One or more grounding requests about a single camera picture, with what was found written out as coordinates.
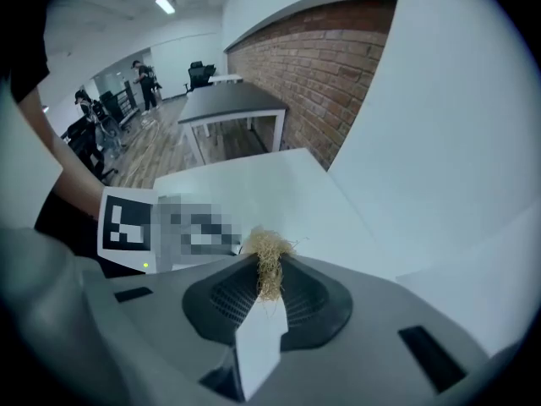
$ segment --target black vent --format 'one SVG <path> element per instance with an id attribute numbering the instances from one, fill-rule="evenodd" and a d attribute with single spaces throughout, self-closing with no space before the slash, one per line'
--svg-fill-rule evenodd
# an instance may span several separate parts
<path id="1" fill-rule="evenodd" d="M 257 256 L 192 284 L 183 296 L 183 310 L 197 333 L 227 345 L 257 299 Z M 281 296 L 289 331 L 281 350 L 318 348 L 328 343 L 352 314 L 351 295 L 339 282 L 285 256 Z"/>
<path id="2" fill-rule="evenodd" d="M 257 299 L 257 266 L 251 264 L 216 284 L 210 301 L 227 319 L 239 327 Z"/>

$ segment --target office chair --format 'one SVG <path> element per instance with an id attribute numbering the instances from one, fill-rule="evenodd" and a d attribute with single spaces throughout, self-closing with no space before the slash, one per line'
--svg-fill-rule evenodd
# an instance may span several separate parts
<path id="1" fill-rule="evenodd" d="M 184 83 L 186 93 L 194 91 L 194 89 L 199 87 L 206 87 L 207 85 L 210 85 L 209 78 L 214 75 L 215 72 L 216 68 L 213 64 L 203 66 L 201 61 L 192 62 L 188 69 L 190 88 L 188 88 L 188 83 Z"/>
<path id="2" fill-rule="evenodd" d="M 116 168 L 111 168 L 104 172 L 105 157 L 98 150 L 96 144 L 96 124 L 89 121 L 86 116 L 72 123 L 66 131 L 66 135 L 69 138 L 69 147 L 72 148 L 75 155 L 100 181 L 103 182 L 111 173 L 118 173 Z M 91 156 L 96 159 L 96 164 L 92 162 Z"/>

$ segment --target hay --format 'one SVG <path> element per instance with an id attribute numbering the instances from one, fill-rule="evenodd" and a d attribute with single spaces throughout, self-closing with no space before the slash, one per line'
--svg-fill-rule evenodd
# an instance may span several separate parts
<path id="1" fill-rule="evenodd" d="M 277 232 L 264 230 L 261 227 L 252 229 L 244 243 L 243 252 L 255 253 L 260 258 L 258 263 L 257 289 L 263 300 L 277 300 L 281 294 L 282 254 L 293 254 L 291 243 L 283 239 Z"/>

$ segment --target brick wall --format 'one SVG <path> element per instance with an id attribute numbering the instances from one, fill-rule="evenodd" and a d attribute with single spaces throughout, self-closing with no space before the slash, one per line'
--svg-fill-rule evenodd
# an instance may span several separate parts
<path id="1" fill-rule="evenodd" d="M 227 51 L 240 74 L 287 103 L 281 149 L 307 147 L 328 169 L 357 117 L 391 27 L 396 0 L 352 0 L 299 12 Z M 274 118 L 254 128 L 267 149 Z"/>

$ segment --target white table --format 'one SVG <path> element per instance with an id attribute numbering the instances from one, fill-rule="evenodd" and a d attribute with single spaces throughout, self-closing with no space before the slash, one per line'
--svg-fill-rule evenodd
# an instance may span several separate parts
<path id="1" fill-rule="evenodd" d="M 212 83 L 213 85 L 218 85 L 220 83 L 229 83 L 229 82 L 237 83 L 241 81 L 242 79 L 243 77 L 237 74 L 217 75 L 216 77 L 210 77 L 209 83 Z M 210 137 L 209 125 L 207 123 L 203 125 L 203 129 L 205 130 L 205 135 L 207 136 L 207 138 Z"/>
<path id="2" fill-rule="evenodd" d="M 249 156 L 156 179 L 158 195 L 221 206 L 246 239 L 262 226 L 298 241 L 299 255 L 395 280 L 363 221 L 306 149 Z"/>
<path id="3" fill-rule="evenodd" d="M 194 128 L 246 118 L 248 129 L 251 129 L 253 118 L 276 116 L 272 150 L 279 151 L 286 110 L 285 102 L 251 83 L 221 83 L 201 87 L 192 92 L 178 117 L 178 123 L 183 126 L 180 140 L 186 135 L 197 164 L 202 166 L 205 160 L 195 139 Z"/>
<path id="4" fill-rule="evenodd" d="M 233 83 L 237 83 L 238 81 L 242 79 L 243 77 L 237 74 L 217 75 L 216 77 L 210 77 L 209 83 L 212 83 L 213 85 L 217 85 L 218 83 L 228 83 L 229 81 L 232 81 Z"/>

